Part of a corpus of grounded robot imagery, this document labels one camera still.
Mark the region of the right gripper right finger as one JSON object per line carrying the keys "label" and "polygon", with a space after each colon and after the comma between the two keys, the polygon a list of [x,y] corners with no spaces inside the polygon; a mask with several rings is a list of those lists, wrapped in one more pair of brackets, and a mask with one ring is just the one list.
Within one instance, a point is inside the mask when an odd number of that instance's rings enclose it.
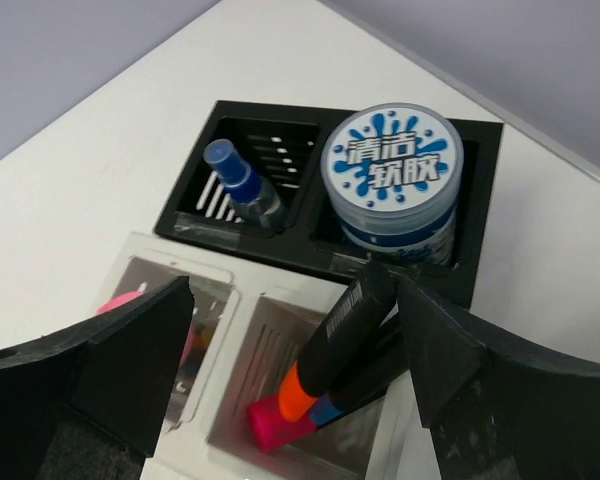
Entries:
{"label": "right gripper right finger", "polygon": [[600,479],[600,364],[526,340],[409,277],[397,300],[444,479]]}

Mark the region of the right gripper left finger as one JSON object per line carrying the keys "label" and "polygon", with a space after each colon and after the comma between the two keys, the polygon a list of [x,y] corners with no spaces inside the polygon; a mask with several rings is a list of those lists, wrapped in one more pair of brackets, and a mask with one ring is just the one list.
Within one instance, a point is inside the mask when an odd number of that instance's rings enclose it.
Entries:
{"label": "right gripper left finger", "polygon": [[[192,294],[186,276],[145,294],[174,285]],[[0,350],[0,479],[137,479],[153,456],[174,381],[116,373],[117,352],[98,366],[92,318]]]}

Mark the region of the pink-capped pen tube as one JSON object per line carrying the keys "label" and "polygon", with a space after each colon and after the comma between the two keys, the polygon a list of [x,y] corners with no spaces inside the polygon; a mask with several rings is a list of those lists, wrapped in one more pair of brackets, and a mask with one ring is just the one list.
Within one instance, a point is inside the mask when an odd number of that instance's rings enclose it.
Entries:
{"label": "pink-capped pen tube", "polygon": [[100,306],[94,317],[104,329],[88,342],[98,366],[117,352],[116,373],[128,368],[132,379],[156,392],[174,381],[173,389],[189,392],[202,367],[215,328],[201,317],[192,294],[171,286],[145,294],[121,294]]}

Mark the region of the blue highlighter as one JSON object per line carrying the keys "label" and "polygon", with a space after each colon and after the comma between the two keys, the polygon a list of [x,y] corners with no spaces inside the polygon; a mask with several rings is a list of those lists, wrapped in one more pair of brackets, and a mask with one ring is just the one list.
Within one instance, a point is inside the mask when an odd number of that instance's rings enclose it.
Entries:
{"label": "blue highlighter", "polygon": [[321,428],[355,412],[383,396],[408,369],[402,326],[395,314],[354,353],[327,394],[310,409],[309,419]]}

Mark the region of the pink highlighter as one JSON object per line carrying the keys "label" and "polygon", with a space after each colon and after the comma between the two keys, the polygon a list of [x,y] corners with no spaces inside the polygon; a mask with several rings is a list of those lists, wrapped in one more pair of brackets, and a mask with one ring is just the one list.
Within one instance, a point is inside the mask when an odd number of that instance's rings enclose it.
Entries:
{"label": "pink highlighter", "polygon": [[287,421],[279,411],[277,394],[251,403],[246,409],[246,416],[255,444],[263,453],[272,452],[318,430],[308,414],[297,422]]}

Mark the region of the orange highlighter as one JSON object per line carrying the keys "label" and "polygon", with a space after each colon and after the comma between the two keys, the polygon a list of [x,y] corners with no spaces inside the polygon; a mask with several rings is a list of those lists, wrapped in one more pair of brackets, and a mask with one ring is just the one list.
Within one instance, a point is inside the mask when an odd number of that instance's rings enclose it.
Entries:
{"label": "orange highlighter", "polygon": [[286,374],[278,393],[282,417],[297,422],[331,387],[396,302],[396,282],[372,260],[336,301]]}

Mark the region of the small blue-capped bottle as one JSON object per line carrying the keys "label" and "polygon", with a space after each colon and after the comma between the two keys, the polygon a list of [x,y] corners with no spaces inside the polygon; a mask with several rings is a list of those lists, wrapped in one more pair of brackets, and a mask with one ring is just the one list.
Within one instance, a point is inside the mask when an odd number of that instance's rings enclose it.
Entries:
{"label": "small blue-capped bottle", "polygon": [[278,230],[287,209],[273,185],[237,151],[228,139],[209,143],[204,161],[218,174],[232,208],[245,224]]}

